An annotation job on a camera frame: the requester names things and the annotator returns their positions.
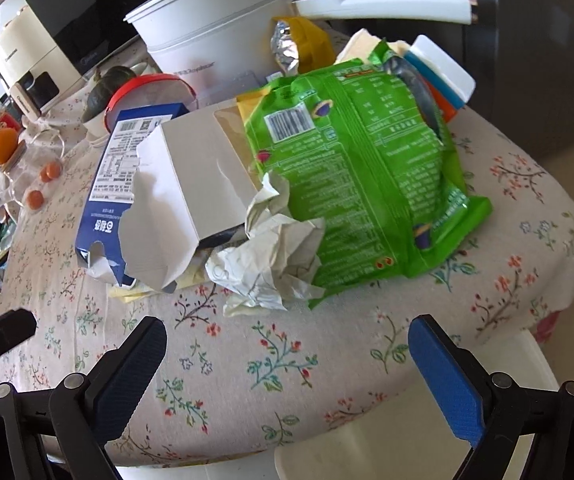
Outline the white microwave oven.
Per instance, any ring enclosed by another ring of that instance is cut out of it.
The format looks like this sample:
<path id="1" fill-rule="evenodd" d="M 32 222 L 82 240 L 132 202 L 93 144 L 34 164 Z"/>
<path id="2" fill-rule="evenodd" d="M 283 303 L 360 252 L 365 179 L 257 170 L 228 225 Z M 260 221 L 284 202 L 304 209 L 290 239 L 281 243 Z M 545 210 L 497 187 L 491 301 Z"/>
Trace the white microwave oven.
<path id="1" fill-rule="evenodd" d="M 0 74 L 22 114 L 37 119 L 138 39 L 126 17 L 146 1 L 26 0 L 0 31 Z"/>

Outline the orange white blue carton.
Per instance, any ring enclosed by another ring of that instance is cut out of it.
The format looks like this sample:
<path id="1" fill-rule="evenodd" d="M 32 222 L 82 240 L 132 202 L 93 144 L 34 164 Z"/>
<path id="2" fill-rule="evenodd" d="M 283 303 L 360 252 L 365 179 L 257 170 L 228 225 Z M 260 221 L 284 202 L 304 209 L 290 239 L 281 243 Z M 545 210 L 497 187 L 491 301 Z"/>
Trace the orange white blue carton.
<path id="1" fill-rule="evenodd" d="M 413 44 L 388 42 L 365 28 L 340 51 L 336 64 L 359 58 L 403 80 L 425 123 L 434 131 L 465 107 L 476 90 L 473 76 L 433 40 L 419 35 Z"/>

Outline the white trash bin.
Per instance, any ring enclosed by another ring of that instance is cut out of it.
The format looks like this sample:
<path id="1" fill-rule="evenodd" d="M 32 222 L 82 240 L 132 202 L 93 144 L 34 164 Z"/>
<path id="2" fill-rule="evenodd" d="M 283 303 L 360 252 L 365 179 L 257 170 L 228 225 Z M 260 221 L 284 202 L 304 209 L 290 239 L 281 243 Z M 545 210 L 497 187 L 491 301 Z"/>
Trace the white trash bin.
<path id="1" fill-rule="evenodd" d="M 528 330 L 473 353 L 488 372 L 507 373 L 520 386 L 558 388 Z M 124 479 L 452 479 L 468 451 L 417 378 L 355 422 L 275 451 L 208 465 L 118 469 Z"/>

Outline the green snack bag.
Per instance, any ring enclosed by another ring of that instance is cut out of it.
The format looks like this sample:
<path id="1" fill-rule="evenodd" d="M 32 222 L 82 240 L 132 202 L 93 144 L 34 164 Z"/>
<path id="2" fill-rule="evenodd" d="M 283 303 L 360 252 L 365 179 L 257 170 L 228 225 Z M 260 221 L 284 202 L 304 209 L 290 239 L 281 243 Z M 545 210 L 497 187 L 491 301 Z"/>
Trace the green snack bag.
<path id="1" fill-rule="evenodd" d="M 258 170 L 288 181 L 293 218 L 325 222 L 313 282 L 327 295 L 436 269 L 491 214 L 421 75 L 385 42 L 236 104 Z"/>

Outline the floral tablecloth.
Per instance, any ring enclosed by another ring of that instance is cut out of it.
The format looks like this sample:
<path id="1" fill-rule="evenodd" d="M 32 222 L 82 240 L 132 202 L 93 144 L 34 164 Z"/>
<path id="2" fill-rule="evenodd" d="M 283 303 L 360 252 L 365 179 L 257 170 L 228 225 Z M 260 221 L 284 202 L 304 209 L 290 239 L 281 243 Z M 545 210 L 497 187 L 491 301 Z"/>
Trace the floral tablecloth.
<path id="1" fill-rule="evenodd" d="M 141 318 L 165 322 L 168 348 L 122 437 L 122 465 L 230 458 L 336 429 L 393 398 L 416 368 L 407 327 L 430 313 L 466 346 L 541 327 L 574 299 L 574 203 L 537 162 L 473 110 L 450 130 L 468 190 L 491 217 L 436 270 L 375 281 L 314 308 L 228 318 L 210 282 L 124 302 L 78 265 L 74 237 L 102 154 L 86 139 L 81 96 L 62 113 L 64 175 L 15 233 L 0 297 L 37 333 L 0 359 L 20 391 L 85 373 Z"/>

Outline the white paper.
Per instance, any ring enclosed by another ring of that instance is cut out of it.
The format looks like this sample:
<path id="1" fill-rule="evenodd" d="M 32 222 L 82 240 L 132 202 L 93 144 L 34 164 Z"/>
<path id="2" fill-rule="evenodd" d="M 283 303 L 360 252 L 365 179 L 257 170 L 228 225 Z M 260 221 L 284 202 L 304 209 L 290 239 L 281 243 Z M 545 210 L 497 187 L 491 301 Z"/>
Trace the white paper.
<path id="1" fill-rule="evenodd" d="M 227 318 L 285 312 L 325 296 L 313 284 L 321 259 L 323 218 L 297 220 L 289 209 L 290 184 L 270 171 L 247 209 L 245 239 L 214 249 L 206 263 L 208 278 L 229 291 Z"/>

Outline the dark green pumpkin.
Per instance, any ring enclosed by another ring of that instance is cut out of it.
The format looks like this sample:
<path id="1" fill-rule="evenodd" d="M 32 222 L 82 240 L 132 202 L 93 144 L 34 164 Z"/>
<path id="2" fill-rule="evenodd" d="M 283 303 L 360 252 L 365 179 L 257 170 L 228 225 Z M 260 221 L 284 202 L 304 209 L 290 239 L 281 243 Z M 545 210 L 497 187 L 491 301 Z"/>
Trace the dark green pumpkin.
<path id="1" fill-rule="evenodd" d="M 136 74 L 126 66 L 112 66 L 100 79 L 86 99 L 86 109 L 83 112 L 81 122 L 89 122 L 97 115 L 106 110 L 109 101 L 114 94 L 128 81 L 135 78 Z"/>

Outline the grey refrigerator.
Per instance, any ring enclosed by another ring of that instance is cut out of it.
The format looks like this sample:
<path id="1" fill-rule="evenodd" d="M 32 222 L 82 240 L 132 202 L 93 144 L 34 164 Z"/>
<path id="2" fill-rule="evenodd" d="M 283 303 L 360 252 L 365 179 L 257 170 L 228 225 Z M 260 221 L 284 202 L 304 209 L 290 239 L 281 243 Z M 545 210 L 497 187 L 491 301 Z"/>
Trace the grey refrigerator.
<path id="1" fill-rule="evenodd" d="M 574 0 L 478 0 L 470 26 L 372 20 L 373 34 L 425 34 L 477 81 L 469 102 L 534 156 L 574 143 Z"/>

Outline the blue milk carton box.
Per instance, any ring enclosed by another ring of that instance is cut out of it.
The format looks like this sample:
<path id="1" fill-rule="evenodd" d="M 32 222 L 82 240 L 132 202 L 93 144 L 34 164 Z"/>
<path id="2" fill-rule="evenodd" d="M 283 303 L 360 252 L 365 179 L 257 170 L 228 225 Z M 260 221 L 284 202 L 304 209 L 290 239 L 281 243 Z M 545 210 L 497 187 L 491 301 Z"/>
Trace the blue milk carton box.
<path id="1" fill-rule="evenodd" d="M 176 104 L 122 112 L 83 208 L 79 266 L 110 285 L 172 292 L 199 249 L 245 223 L 260 186 L 245 146 L 232 100 L 187 114 Z"/>

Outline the stacked white bowls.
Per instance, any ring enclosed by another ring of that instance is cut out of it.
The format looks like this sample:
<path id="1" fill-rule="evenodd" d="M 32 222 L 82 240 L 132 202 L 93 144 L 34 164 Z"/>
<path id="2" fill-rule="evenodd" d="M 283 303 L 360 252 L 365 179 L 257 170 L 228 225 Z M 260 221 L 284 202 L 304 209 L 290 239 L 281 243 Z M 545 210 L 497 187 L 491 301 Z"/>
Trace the stacked white bowls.
<path id="1" fill-rule="evenodd" d="M 105 126 L 105 115 L 103 113 L 97 114 L 87 122 L 83 122 L 82 126 L 86 129 L 86 141 L 93 148 L 102 148 L 105 145 L 109 138 L 109 132 Z"/>

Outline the red rimmed clear lid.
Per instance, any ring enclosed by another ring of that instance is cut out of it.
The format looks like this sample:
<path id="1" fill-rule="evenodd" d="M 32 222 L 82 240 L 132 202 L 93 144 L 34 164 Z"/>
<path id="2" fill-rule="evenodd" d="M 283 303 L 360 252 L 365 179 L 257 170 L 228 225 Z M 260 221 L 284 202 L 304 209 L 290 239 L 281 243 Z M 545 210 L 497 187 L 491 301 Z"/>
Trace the red rimmed clear lid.
<path id="1" fill-rule="evenodd" d="M 123 84 L 109 100 L 104 113 L 104 124 L 107 131 L 112 132 L 121 110 L 172 103 L 182 103 L 189 112 L 198 108 L 195 90 L 179 76 L 136 76 Z"/>

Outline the white electric cooking pot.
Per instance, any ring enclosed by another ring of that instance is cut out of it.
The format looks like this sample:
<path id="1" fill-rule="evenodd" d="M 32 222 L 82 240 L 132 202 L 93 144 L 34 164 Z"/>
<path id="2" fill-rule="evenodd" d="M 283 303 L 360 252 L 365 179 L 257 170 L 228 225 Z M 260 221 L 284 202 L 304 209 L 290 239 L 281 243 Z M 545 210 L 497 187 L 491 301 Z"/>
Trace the white electric cooking pot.
<path id="1" fill-rule="evenodd" d="M 270 41 L 282 16 L 469 25 L 473 6 L 474 0 L 148 0 L 124 19 L 161 72 L 180 77 L 208 106 L 259 88 L 277 72 Z"/>

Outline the yellow foil snack bag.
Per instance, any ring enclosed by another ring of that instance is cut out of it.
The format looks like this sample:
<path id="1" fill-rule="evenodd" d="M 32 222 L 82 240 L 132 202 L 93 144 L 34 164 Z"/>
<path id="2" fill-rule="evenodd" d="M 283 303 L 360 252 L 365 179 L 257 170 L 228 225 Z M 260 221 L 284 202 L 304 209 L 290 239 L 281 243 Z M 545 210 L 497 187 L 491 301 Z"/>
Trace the yellow foil snack bag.
<path id="1" fill-rule="evenodd" d="M 285 76 L 319 70 L 336 61 L 336 53 L 325 30 L 301 16 L 274 18 L 270 49 Z"/>

